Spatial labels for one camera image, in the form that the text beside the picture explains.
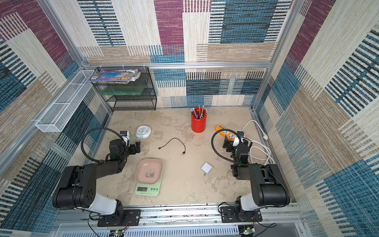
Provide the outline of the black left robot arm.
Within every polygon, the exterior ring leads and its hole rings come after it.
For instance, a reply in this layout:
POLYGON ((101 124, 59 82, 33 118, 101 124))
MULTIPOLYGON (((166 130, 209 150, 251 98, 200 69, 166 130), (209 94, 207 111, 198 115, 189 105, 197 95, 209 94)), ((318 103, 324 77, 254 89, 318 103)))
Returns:
POLYGON ((81 151, 91 161, 83 166, 67 166, 64 168, 57 188, 53 194, 52 204, 61 210, 78 209, 98 215, 98 227, 138 226, 141 211, 139 209, 124 210, 122 202, 111 199, 96 191, 97 180, 106 176, 119 174, 123 171, 127 158, 141 152, 141 143, 134 144, 125 131, 117 133, 117 139, 109 143, 110 152, 104 160, 92 158, 84 149, 86 132, 81 140, 81 151))

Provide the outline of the white usb charger cube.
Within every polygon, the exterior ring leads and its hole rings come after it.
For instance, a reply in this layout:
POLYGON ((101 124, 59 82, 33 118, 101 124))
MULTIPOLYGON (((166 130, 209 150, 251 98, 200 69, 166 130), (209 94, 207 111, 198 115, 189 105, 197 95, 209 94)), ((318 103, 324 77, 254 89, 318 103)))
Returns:
POLYGON ((201 171, 204 175, 209 174, 209 172, 212 170, 212 166, 209 163, 204 163, 204 165, 201 167, 201 171))

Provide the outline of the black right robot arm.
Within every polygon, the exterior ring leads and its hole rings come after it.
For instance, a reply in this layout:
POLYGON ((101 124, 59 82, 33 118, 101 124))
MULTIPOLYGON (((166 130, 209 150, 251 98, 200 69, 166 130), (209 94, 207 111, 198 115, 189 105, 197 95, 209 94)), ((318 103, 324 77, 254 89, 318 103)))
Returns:
POLYGON ((225 161, 231 162, 232 175, 237 180, 250 182, 251 192, 238 196, 233 205, 222 202, 217 207, 223 223, 262 222, 261 210, 269 207, 285 207, 290 203, 290 194, 276 164, 262 165, 250 161, 253 141, 243 131, 220 129, 211 138, 213 151, 225 161), (216 135, 224 136, 223 148, 231 154, 227 158, 215 145, 216 135))

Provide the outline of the orange power strip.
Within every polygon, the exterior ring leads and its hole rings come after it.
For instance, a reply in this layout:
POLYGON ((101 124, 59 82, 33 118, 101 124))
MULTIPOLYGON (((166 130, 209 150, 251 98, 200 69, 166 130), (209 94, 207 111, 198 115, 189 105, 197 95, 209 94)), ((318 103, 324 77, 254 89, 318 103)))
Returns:
MULTIPOLYGON (((219 131, 219 130, 222 130, 222 129, 225 129, 222 125, 217 125, 215 127, 215 131, 219 131)), ((227 137, 227 139, 229 141, 234 141, 235 140, 235 134, 234 133, 231 133, 229 131, 222 131, 222 132, 219 132, 219 135, 221 135, 223 138, 227 137)))

